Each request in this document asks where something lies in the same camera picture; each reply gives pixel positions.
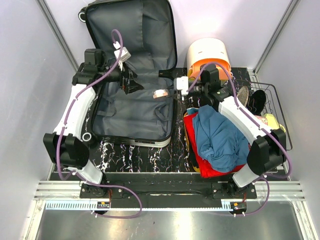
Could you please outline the teal cream cartoon towel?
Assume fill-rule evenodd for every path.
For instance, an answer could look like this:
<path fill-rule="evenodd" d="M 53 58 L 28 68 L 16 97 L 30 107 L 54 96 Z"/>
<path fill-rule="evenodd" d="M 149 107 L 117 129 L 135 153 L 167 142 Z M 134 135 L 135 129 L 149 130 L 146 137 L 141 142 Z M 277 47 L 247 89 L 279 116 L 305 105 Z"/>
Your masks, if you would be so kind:
<path fill-rule="evenodd" d="M 186 114 L 189 116 L 189 115 L 194 115 L 194 114 L 197 114 L 199 112 L 199 109 L 198 108 L 195 108 L 195 107 L 190 107 L 186 110 Z"/>

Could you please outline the round cosmetic jar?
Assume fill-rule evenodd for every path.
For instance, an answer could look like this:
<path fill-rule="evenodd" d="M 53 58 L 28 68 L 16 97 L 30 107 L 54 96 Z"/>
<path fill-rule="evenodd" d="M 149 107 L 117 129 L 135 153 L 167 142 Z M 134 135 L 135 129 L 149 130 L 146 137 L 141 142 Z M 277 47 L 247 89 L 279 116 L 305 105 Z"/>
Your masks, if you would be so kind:
<path fill-rule="evenodd" d="M 170 96 L 168 89 L 157 89 L 152 93 L 153 99 L 166 98 Z"/>

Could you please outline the white orange drawer cabinet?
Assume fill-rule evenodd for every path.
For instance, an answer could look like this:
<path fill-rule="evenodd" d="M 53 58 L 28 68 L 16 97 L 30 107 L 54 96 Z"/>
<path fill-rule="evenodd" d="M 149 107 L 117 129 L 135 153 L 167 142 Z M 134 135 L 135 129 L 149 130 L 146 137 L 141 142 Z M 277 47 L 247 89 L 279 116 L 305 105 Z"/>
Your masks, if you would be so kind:
<path fill-rule="evenodd" d="M 219 63 L 229 74 L 231 73 L 226 46 L 217 38 L 201 38 L 193 42 L 188 48 L 186 61 L 189 79 L 195 79 L 200 72 L 200 67 L 210 62 Z"/>

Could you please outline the white black space suitcase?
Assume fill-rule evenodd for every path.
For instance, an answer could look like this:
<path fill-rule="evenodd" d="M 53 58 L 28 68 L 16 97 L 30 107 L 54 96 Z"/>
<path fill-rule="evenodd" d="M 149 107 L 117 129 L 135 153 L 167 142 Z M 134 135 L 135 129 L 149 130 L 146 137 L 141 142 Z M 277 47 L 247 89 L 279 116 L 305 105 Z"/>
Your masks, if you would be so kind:
<path fill-rule="evenodd" d="M 173 93 L 172 71 L 177 47 L 171 5 L 166 0 L 97 0 L 81 9 L 94 48 L 115 59 L 115 42 L 131 57 L 125 65 L 144 87 L 125 94 L 117 83 L 104 81 L 89 110 L 87 130 L 94 138 L 117 144 L 165 147 L 171 138 L 175 103 L 172 97 L 153 99 L 153 92 Z"/>

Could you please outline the blue cloth garment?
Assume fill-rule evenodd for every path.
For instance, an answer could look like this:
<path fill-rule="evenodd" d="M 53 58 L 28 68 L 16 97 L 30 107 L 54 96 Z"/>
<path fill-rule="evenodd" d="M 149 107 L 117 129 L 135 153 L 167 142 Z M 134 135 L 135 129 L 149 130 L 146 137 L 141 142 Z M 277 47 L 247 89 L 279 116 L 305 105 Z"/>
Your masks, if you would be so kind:
<path fill-rule="evenodd" d="M 213 170 L 227 173 L 247 163 L 250 151 L 247 138 L 212 106 L 200 107 L 192 125 L 197 153 Z"/>

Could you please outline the red cloth garment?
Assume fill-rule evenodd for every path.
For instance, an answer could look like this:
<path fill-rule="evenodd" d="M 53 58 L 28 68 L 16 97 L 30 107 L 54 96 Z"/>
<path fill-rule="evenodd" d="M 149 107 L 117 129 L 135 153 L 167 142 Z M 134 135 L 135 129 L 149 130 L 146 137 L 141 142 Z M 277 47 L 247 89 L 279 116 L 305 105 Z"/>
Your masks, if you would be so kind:
<path fill-rule="evenodd" d="M 198 114 L 197 112 L 193 114 L 188 114 L 186 112 L 183 116 L 184 130 L 187 138 L 186 142 L 188 143 L 188 151 L 190 153 L 193 152 L 195 155 L 196 164 L 192 164 L 192 165 L 194 166 L 194 169 L 196 170 L 196 172 L 200 173 L 201 177 L 208 179 L 208 178 L 226 176 L 228 174 L 236 173 L 239 170 L 241 170 L 245 166 L 244 164 L 238 164 L 236 167 L 233 168 L 233 170 L 229 172 L 219 172 L 217 170 L 214 170 L 211 164 L 207 160 L 201 158 L 198 155 L 195 131 L 193 127 L 193 118 L 197 114 Z"/>

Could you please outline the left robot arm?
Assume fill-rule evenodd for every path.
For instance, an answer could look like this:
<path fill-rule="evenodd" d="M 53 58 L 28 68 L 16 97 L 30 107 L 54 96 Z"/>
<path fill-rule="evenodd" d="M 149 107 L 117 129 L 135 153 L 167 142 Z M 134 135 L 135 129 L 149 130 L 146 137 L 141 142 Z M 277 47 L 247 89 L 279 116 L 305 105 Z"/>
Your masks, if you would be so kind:
<path fill-rule="evenodd" d="M 104 174 L 90 161 L 89 142 L 93 133 L 83 132 L 87 112 L 98 95 L 103 82 L 119 84 L 126 94 L 137 89 L 133 78 L 136 74 L 126 66 L 131 56 L 125 47 L 117 47 L 115 58 L 107 60 L 101 49 L 87 49 L 84 62 L 72 79 L 71 94 L 64 113 L 52 133 L 45 133 L 43 143 L 50 160 L 56 165 L 58 176 L 66 181 L 76 175 L 97 198 L 108 193 L 109 185 Z"/>

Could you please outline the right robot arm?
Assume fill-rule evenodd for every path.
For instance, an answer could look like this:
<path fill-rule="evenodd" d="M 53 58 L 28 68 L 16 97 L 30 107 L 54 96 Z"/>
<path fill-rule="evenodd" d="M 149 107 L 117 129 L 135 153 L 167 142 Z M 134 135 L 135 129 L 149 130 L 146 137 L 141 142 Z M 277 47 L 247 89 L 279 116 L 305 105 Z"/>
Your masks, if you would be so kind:
<path fill-rule="evenodd" d="M 290 161 L 286 151 L 286 134 L 280 128 L 272 129 L 259 121 L 240 103 L 235 92 L 223 92 L 222 88 L 214 87 L 216 80 L 210 76 L 209 66 L 215 70 L 222 67 L 218 62 L 206 63 L 193 83 L 182 76 L 174 80 L 173 88 L 182 96 L 190 91 L 206 96 L 210 99 L 211 109 L 228 119 L 247 139 L 250 150 L 246 164 L 234 173 L 233 182 L 227 185 L 228 195 L 236 199 L 244 194 L 247 185 L 262 178 L 267 171 Z"/>

